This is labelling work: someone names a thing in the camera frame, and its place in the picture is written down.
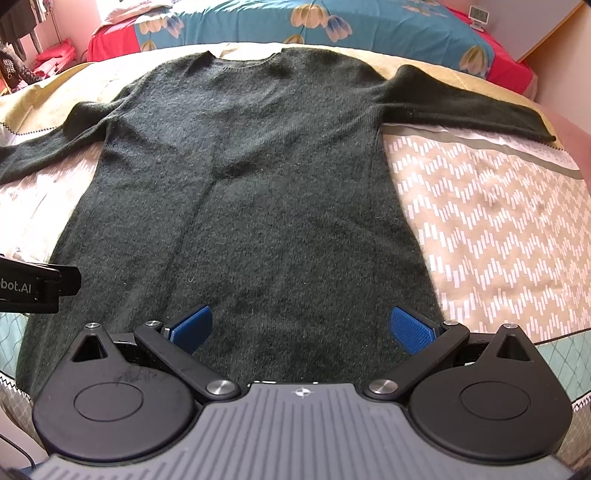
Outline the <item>patterned beige bed sheet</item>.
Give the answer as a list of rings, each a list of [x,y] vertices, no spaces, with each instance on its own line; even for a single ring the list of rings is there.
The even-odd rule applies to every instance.
[[[110,101],[161,63],[211,50],[225,60],[262,59],[294,45],[222,43],[176,47],[79,65],[1,97],[1,145],[63,123],[79,101]],[[469,130],[385,127],[392,179],[446,319],[493,333],[516,321],[571,400],[574,417],[559,457],[590,457],[590,157],[575,153],[577,130],[525,97],[445,67],[369,51],[342,53],[386,78],[409,64],[455,87],[524,105],[559,136],[553,147]],[[1,186],[1,253],[45,262],[98,164],[99,146]]]

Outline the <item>dark green knit sweater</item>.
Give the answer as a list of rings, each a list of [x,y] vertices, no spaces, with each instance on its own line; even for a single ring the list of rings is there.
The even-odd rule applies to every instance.
[[[360,384],[386,371],[394,307],[443,318],[394,189],[386,123],[551,140],[535,111],[413,66],[386,79],[349,56],[288,48],[164,63],[4,147],[7,183],[102,144],[51,257],[78,267],[81,289],[29,318],[18,387],[36,395],[86,323],[129,332],[199,305],[213,312],[199,360],[239,384]]]

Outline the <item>hanging dark clothes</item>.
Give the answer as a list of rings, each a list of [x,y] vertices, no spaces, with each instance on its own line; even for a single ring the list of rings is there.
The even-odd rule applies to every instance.
[[[29,35],[38,53],[41,52],[35,28],[44,22],[51,9],[51,1],[0,0],[1,42],[10,45],[16,55],[26,60],[21,39]]]

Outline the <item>small white digital clock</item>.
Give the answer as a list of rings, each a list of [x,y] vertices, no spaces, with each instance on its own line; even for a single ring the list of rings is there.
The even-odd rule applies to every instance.
[[[484,32],[489,23],[490,13],[477,6],[471,5],[468,10],[468,18],[470,20],[470,27],[474,30]]]

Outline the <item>red folded clothes pile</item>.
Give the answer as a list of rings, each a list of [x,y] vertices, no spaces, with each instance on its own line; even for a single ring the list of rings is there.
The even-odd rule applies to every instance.
[[[38,54],[32,64],[31,71],[42,79],[56,76],[72,64],[75,58],[75,46],[67,38]]]

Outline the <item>blue floral quilt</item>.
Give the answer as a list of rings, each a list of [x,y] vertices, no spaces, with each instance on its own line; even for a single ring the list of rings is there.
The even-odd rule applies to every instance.
[[[140,16],[139,47],[225,42],[353,48],[487,78],[493,48],[436,1],[177,1]]]

